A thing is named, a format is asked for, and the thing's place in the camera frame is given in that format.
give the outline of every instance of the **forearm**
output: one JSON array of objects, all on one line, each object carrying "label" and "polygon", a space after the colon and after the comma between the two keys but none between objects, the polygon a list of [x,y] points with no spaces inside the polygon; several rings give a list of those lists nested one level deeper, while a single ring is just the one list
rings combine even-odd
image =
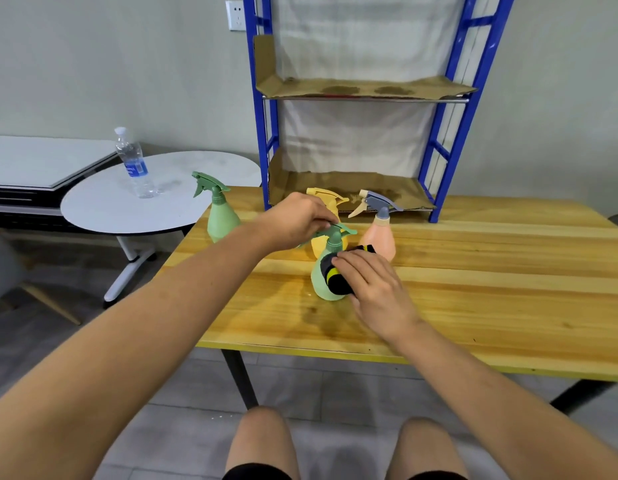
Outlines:
[{"label": "forearm", "polygon": [[[13,476],[16,465],[27,464],[33,469],[18,470],[18,477],[93,474],[122,428],[268,254],[267,245],[259,228],[242,225],[58,347],[0,400],[0,473]],[[64,466],[57,454],[63,447],[71,448],[61,455]]]},{"label": "forearm", "polygon": [[513,480],[618,478],[618,453],[422,322],[397,345]]}]

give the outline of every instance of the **hand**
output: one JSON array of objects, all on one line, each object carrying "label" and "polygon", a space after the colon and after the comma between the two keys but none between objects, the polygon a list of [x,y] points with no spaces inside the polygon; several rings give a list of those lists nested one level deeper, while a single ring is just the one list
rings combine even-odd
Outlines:
[{"label": "hand", "polygon": [[318,197],[293,192],[253,222],[271,240],[273,252],[295,248],[330,223],[336,224],[338,218]]},{"label": "hand", "polygon": [[424,323],[400,278],[382,256],[363,250],[346,251],[338,253],[331,263],[356,294],[349,297],[358,317],[394,349],[399,348],[400,339]]}]

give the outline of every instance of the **floor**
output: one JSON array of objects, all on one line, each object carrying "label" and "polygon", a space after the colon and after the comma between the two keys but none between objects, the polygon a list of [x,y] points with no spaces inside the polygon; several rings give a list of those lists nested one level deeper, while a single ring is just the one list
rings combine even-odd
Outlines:
[{"label": "floor", "polygon": [[[103,246],[15,241],[35,263],[30,280],[89,321],[125,263]],[[142,286],[167,258],[144,265],[130,288]],[[76,331],[23,292],[0,307],[0,396]],[[305,479],[384,478],[397,431],[409,416],[441,422],[453,434],[474,479],[506,479],[458,418],[410,367],[245,353],[261,404],[289,419]],[[552,399],[573,383],[512,376]],[[220,478],[233,433],[244,412],[220,351],[195,349],[129,423],[107,453],[97,480]],[[618,386],[573,418],[618,448]]]}]

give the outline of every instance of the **wood grain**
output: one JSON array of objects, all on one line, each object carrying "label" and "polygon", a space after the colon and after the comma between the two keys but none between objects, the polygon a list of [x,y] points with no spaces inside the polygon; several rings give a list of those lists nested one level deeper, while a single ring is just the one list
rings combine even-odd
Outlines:
[{"label": "wood grain", "polygon": [[[262,211],[259,189],[227,200],[243,221]],[[207,215],[163,269],[211,245]],[[618,227],[560,200],[450,196],[426,217],[392,217],[393,265],[436,329],[501,371],[618,381]],[[343,220],[364,233],[371,219]],[[309,245],[268,256],[198,345],[403,362],[348,300],[316,297],[313,263]]]}]

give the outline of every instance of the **green spray bottle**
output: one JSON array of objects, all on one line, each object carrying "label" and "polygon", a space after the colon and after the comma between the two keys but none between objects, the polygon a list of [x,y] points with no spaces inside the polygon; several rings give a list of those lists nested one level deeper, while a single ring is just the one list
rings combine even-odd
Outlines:
[{"label": "green spray bottle", "polygon": [[211,190],[211,211],[209,211],[207,232],[213,242],[220,241],[234,227],[240,225],[240,218],[227,203],[223,193],[231,189],[206,173],[195,171],[191,176],[198,182],[198,188],[193,197],[197,197],[204,190]]},{"label": "green spray bottle", "polygon": [[320,269],[320,264],[322,258],[327,256],[327,254],[337,253],[343,251],[342,249],[342,238],[346,235],[357,234],[357,230],[353,230],[345,226],[342,222],[337,224],[331,224],[329,228],[322,230],[320,232],[315,233],[312,236],[312,239],[316,237],[320,237],[321,235],[326,235],[329,237],[327,239],[327,245],[323,252],[321,252],[318,261],[315,262],[313,269],[311,271],[311,282],[313,284],[313,290],[316,295],[318,295],[322,299],[328,299],[329,301],[336,301],[337,299],[342,299],[345,295],[337,295],[329,291],[329,287],[327,286],[327,282],[322,275],[322,271]]}]

